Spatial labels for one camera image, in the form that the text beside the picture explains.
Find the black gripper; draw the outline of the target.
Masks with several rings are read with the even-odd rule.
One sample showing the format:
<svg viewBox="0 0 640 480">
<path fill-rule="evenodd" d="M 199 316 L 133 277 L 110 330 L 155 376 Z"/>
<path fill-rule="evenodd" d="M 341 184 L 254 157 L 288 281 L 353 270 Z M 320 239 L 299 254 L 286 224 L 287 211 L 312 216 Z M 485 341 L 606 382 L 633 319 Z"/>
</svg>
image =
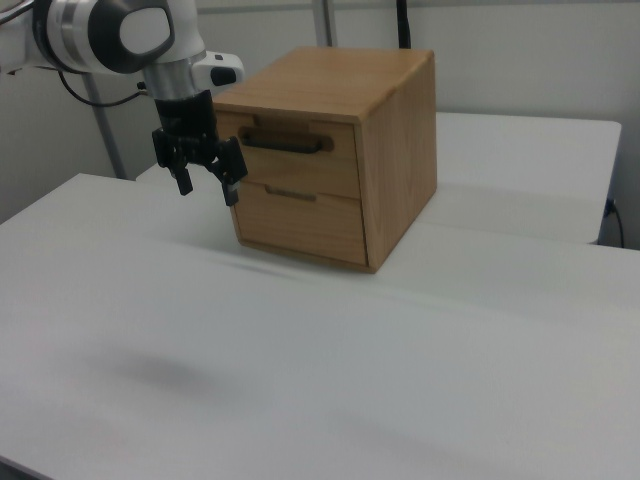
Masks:
<svg viewBox="0 0 640 480">
<path fill-rule="evenodd" d="M 236 137 L 221 140 L 209 91 L 178 100 L 154 100 L 161 127 L 152 132 L 158 164 L 170 171 L 179 192 L 193 191 L 188 164 L 202 165 L 221 183 L 225 204 L 239 201 L 239 184 L 247 176 Z"/>
</svg>

